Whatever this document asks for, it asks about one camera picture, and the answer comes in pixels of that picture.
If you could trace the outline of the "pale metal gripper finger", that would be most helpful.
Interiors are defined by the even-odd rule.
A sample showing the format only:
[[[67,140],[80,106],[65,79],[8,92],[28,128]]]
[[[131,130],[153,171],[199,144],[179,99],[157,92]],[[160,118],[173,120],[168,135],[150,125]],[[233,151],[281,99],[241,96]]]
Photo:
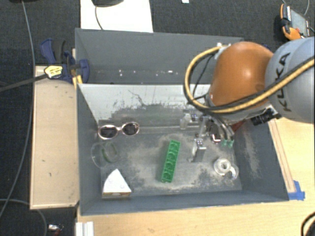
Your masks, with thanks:
[[[180,129],[187,129],[188,127],[197,125],[197,120],[194,115],[185,113],[180,119]]]
[[[207,147],[203,143],[203,139],[194,139],[192,146],[192,162],[202,162]]]

